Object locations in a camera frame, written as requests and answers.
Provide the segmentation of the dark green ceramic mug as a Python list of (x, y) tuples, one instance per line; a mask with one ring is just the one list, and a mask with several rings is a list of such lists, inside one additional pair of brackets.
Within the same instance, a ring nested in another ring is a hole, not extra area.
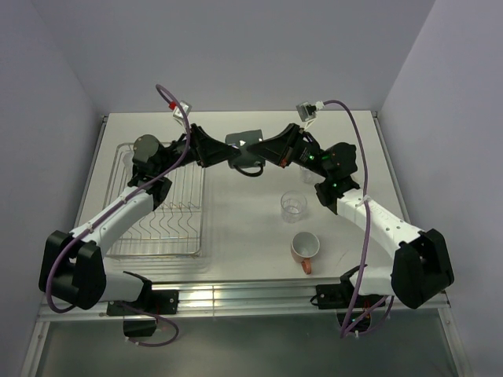
[(228, 161), (229, 167), (249, 178), (257, 178), (262, 175), (266, 160), (247, 150), (249, 145), (256, 144), (262, 140), (263, 132), (261, 130), (227, 134), (225, 143), (240, 151), (239, 156), (233, 157)]

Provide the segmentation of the clear round glass cup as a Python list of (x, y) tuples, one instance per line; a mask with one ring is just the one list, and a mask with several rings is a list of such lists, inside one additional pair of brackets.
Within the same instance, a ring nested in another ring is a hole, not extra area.
[(298, 191), (284, 193), (280, 200), (281, 217), (287, 223), (296, 223), (303, 219), (307, 210), (307, 198)]

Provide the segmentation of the clear faceted glass tumbler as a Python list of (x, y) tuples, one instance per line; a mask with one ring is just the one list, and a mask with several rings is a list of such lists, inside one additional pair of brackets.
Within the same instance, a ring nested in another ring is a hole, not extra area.
[(133, 156), (134, 153), (132, 151), (126, 152), (123, 156), (123, 164), (128, 170), (132, 170), (133, 168)]

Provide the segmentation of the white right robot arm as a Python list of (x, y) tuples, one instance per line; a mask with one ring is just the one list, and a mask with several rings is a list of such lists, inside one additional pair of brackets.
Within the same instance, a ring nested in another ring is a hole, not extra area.
[(370, 199), (352, 175), (358, 169), (355, 145), (340, 142), (324, 150), (295, 123), (276, 137), (251, 144), (248, 152), (285, 168), (295, 163), (321, 175), (316, 184), (319, 202), (365, 232), (390, 256), (386, 267), (354, 267), (340, 277), (336, 298), (342, 307), (357, 306), (367, 296), (395, 296), (416, 309), (454, 282), (444, 236), (424, 231)]

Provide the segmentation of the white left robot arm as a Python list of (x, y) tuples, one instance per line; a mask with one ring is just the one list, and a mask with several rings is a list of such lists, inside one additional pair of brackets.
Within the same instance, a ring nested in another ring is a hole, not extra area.
[(99, 302), (125, 302), (134, 313), (152, 307), (152, 281), (127, 271), (109, 272), (103, 257), (113, 244), (167, 198), (172, 182), (167, 175), (190, 163), (200, 167), (234, 159), (240, 150), (208, 136), (193, 124), (168, 146), (146, 134), (133, 145), (132, 178), (102, 212), (71, 232), (53, 232), (46, 240), (39, 287), (55, 313), (90, 309)]

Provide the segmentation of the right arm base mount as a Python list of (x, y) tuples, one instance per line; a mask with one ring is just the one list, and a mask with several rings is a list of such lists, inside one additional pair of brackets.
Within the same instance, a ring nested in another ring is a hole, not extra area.
[[(346, 311), (351, 303), (354, 288), (350, 284), (319, 284), (315, 287), (315, 295), (310, 304), (318, 309), (342, 309)], [(348, 325), (352, 325), (366, 310), (377, 304), (381, 295), (359, 295), (356, 298)]]

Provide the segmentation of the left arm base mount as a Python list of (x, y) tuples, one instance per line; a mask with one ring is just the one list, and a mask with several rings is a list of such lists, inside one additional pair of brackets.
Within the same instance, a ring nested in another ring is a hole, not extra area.
[(179, 333), (178, 327), (171, 322), (171, 316), (178, 311), (179, 290), (153, 290), (147, 298), (136, 302), (109, 302), (106, 315), (123, 318), (123, 333), (128, 339), (145, 342), (156, 333), (173, 329), (173, 335)]

